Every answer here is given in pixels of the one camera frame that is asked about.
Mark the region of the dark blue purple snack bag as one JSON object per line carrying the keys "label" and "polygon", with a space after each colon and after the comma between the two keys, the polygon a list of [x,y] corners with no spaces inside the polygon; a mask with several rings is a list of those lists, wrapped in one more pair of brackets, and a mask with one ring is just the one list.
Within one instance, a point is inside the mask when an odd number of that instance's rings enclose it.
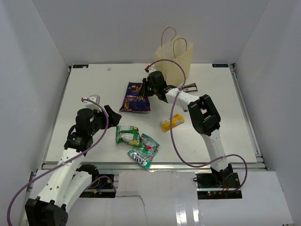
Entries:
{"label": "dark blue purple snack bag", "polygon": [[120,112],[148,112],[151,110],[147,97],[140,94],[142,83],[129,82]]}

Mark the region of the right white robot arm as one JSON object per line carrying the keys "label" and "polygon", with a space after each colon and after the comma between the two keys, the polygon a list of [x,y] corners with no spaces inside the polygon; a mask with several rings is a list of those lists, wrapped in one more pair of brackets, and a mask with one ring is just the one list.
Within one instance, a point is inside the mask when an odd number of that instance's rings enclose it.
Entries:
{"label": "right white robot arm", "polygon": [[156,95],[173,106],[188,111],[194,130],[205,142],[209,157],[212,181],[216,187],[222,188],[230,181],[233,168],[226,157],[221,137],[221,117],[209,95],[201,97],[192,95],[173,85],[167,85],[162,72],[156,69],[146,69],[148,76],[143,79],[140,93],[151,97]]}

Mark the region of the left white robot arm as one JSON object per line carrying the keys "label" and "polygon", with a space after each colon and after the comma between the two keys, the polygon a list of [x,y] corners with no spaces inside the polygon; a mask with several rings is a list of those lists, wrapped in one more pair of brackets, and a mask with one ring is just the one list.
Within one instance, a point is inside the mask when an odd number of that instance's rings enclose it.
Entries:
{"label": "left white robot arm", "polygon": [[78,110],[68,132],[58,167],[39,192],[25,204],[28,224],[31,226],[64,226],[69,211],[82,192],[99,184],[97,168],[82,165],[87,150],[94,145],[93,136],[101,129],[116,127],[122,116],[109,105],[104,109],[83,108]]}

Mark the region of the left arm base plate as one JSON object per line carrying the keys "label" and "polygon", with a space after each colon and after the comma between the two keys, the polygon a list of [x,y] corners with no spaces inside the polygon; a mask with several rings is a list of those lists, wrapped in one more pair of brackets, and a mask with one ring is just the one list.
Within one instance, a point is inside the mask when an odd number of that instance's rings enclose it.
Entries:
{"label": "left arm base plate", "polygon": [[80,198],[114,198],[116,192],[113,185],[109,179],[101,178],[84,191]]}

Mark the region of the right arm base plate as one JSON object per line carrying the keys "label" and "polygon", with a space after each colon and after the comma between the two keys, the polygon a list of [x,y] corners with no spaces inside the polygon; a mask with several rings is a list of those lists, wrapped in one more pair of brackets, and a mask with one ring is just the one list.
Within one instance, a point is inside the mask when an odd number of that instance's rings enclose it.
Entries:
{"label": "right arm base plate", "polygon": [[212,173],[199,173],[193,178],[197,185],[199,200],[242,199],[241,190],[237,190],[240,181],[237,173],[233,173],[224,182],[220,182]]}

